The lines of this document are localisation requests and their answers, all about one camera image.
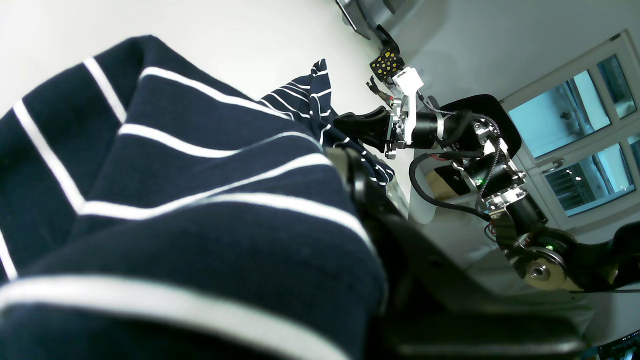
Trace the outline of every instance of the black cable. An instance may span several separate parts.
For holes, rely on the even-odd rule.
[[[489,240],[493,241],[494,243],[497,243],[497,242],[498,242],[498,240],[496,240],[495,238],[491,237],[491,236],[487,233],[487,231],[489,230],[489,227],[490,227],[490,226],[491,226],[491,223],[487,224],[487,225],[484,227],[484,235],[485,235]]]
[[[454,205],[454,204],[449,204],[448,202],[439,201],[439,200],[436,200],[436,199],[430,197],[429,195],[427,195],[426,192],[424,192],[424,190],[420,187],[420,184],[418,184],[418,180],[415,178],[415,171],[416,171],[416,169],[418,169],[418,164],[423,162],[425,159],[429,158],[429,155],[431,155],[431,154],[429,154],[429,153],[422,154],[422,155],[418,156],[417,158],[413,159],[411,164],[409,164],[409,180],[411,181],[411,185],[415,189],[415,192],[417,192],[418,195],[420,195],[420,197],[422,197],[426,202],[428,202],[428,203],[430,203],[432,205],[439,206],[439,207],[445,208],[445,209],[464,211],[464,212],[469,213],[471,215],[475,215],[475,216],[483,219],[486,222],[491,221],[491,217],[489,215],[487,215],[485,213],[481,213],[480,211],[478,211],[476,209],[469,208],[467,206]]]
[[[465,132],[465,130],[467,130],[467,126],[469,126],[469,124],[471,124],[471,122],[474,119],[472,116],[472,112],[468,110],[464,111],[463,116],[464,117],[462,118],[462,121],[456,126],[456,129],[453,131],[453,134],[451,134],[446,139],[442,139],[442,141],[438,143],[438,145],[440,145],[443,149],[445,146],[450,146],[450,145],[453,145],[455,142],[457,142],[458,139],[460,139],[462,134]]]

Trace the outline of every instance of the white surface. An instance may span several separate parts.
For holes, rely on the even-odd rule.
[[[413,28],[390,29],[407,66],[440,104],[504,98],[627,28],[640,44],[637,0],[429,0]]]
[[[342,22],[332,0],[3,0],[0,113],[60,71],[146,34],[254,99],[326,58],[338,113],[382,105],[365,85],[378,50]],[[389,162],[398,173],[408,152]]]

